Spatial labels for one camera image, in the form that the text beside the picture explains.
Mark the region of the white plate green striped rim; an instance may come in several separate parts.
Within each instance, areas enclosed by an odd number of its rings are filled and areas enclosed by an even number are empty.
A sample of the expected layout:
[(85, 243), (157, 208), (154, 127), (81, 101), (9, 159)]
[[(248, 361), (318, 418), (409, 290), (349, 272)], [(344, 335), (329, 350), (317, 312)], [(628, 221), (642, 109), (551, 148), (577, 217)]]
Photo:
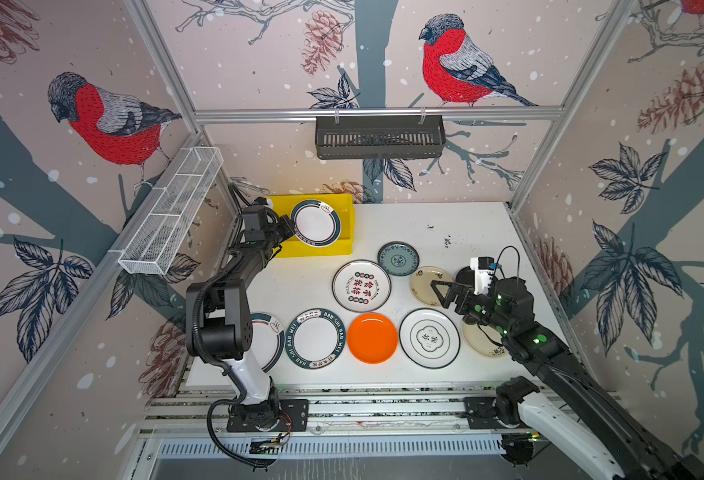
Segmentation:
[(338, 213), (327, 203), (308, 199), (291, 212), (295, 236), (305, 245), (325, 248), (335, 243), (342, 233)]

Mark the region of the small teal patterned plate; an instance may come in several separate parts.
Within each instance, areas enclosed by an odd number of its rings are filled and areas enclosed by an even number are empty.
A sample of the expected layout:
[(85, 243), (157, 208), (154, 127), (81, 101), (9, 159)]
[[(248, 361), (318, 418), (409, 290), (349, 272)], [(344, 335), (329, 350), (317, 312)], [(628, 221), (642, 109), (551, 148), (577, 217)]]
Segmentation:
[(377, 263), (390, 276), (406, 277), (412, 275), (420, 265), (417, 250), (402, 241), (393, 241), (383, 245), (377, 253)]

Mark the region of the white plate red chinese characters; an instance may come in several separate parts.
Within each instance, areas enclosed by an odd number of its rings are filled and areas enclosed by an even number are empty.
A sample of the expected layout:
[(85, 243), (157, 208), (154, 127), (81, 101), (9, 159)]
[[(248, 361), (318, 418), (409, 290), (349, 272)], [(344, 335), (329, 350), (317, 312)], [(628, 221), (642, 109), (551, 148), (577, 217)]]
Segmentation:
[(366, 313), (386, 304), (392, 293), (392, 281), (379, 264), (354, 260), (336, 271), (331, 291), (344, 309)]

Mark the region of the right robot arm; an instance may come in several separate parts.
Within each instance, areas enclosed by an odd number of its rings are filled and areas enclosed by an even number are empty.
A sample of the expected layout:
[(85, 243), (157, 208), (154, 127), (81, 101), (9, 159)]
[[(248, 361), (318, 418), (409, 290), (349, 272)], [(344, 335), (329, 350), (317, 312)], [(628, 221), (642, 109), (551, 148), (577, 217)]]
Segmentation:
[(593, 479), (704, 479), (704, 463), (682, 456), (636, 421), (587, 372), (568, 345), (536, 321), (534, 297), (518, 277), (492, 281), (477, 293), (434, 280), (440, 304), (501, 336), (510, 358), (570, 408), (556, 407), (541, 389), (518, 376), (497, 388), (500, 423), (542, 434)]

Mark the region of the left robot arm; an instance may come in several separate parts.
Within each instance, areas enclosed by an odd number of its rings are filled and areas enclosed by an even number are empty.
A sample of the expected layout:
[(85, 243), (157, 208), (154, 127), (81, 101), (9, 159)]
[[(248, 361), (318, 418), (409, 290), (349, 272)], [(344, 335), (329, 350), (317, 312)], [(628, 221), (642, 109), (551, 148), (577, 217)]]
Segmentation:
[(222, 401), (231, 417), (266, 429), (279, 421), (281, 407), (274, 382), (251, 353), (254, 330), (247, 289), (294, 235), (294, 225), (264, 197), (245, 207), (238, 220), (241, 229), (225, 266), (187, 289), (186, 348), (218, 368), (235, 388), (235, 396)]

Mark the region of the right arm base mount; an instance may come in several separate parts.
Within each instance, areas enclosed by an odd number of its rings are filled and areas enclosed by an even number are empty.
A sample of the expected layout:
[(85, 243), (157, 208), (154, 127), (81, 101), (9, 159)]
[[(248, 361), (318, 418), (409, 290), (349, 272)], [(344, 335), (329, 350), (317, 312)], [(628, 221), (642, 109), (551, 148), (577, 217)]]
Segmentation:
[(518, 405), (505, 396), (465, 397), (464, 413), (471, 430), (518, 428), (520, 419)]

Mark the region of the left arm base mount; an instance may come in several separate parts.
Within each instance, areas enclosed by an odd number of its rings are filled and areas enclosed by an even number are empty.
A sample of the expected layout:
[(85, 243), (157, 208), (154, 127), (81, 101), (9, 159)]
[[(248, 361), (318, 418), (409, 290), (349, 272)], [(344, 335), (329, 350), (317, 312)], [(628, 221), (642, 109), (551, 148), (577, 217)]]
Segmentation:
[(253, 405), (230, 406), (228, 433), (304, 432), (309, 401), (306, 399), (268, 400)]

